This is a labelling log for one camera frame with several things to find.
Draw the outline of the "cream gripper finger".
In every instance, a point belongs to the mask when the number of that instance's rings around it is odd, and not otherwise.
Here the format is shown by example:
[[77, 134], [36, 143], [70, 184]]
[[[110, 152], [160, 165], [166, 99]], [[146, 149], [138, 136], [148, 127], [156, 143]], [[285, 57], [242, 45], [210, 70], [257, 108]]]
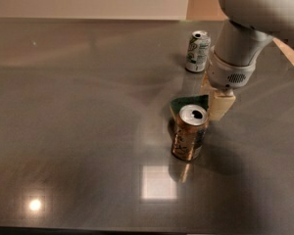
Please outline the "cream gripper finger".
[[211, 89], [209, 93], [209, 120], [219, 121], [229, 111], [236, 97], [232, 89]]
[[200, 85], [200, 94], [209, 95], [210, 94], [210, 83], [206, 73], [203, 74], [201, 85]]

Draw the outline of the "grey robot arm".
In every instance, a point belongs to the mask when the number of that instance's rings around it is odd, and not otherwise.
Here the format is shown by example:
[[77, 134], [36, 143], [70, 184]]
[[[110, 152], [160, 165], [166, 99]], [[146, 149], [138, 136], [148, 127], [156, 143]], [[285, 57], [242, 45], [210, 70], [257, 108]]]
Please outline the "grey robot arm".
[[277, 38], [294, 50], [294, 0], [219, 0], [226, 14], [211, 47], [203, 88], [209, 93], [209, 119], [219, 120], [245, 86], [262, 50]]

